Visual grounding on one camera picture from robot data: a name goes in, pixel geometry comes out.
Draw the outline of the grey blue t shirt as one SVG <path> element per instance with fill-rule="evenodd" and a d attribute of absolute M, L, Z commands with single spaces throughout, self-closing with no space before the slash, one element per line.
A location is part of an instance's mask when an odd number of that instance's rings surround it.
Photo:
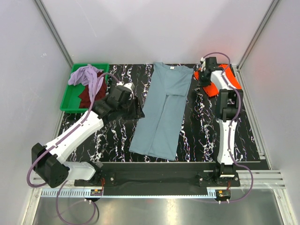
<path fill-rule="evenodd" d="M 150 87 L 129 151 L 174 161 L 194 70 L 153 64 Z"/>

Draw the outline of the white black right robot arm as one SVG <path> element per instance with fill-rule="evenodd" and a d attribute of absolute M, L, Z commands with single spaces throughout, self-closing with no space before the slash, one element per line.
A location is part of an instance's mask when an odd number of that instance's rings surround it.
<path fill-rule="evenodd" d="M 219 65 L 217 58 L 207 54 L 194 72 L 198 86 L 210 97 L 217 97 L 215 116 L 220 128 L 219 152 L 216 168 L 209 178 L 219 186 L 229 186 L 236 178 L 233 152 L 235 130 L 242 108 L 243 90 L 235 78 L 230 63 Z"/>

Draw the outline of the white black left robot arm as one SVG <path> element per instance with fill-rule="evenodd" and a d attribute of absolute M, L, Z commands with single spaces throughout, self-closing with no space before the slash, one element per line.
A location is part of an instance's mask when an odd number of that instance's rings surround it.
<path fill-rule="evenodd" d="M 116 119 L 144 118 L 140 101 L 133 94 L 133 83 L 118 83 L 107 96 L 91 104 L 75 124 L 46 145 L 31 150 L 33 170 L 45 184 L 56 188 L 67 180 L 79 180 L 95 186 L 101 181 L 101 164 L 91 161 L 68 162 L 70 154 L 89 136 Z"/>

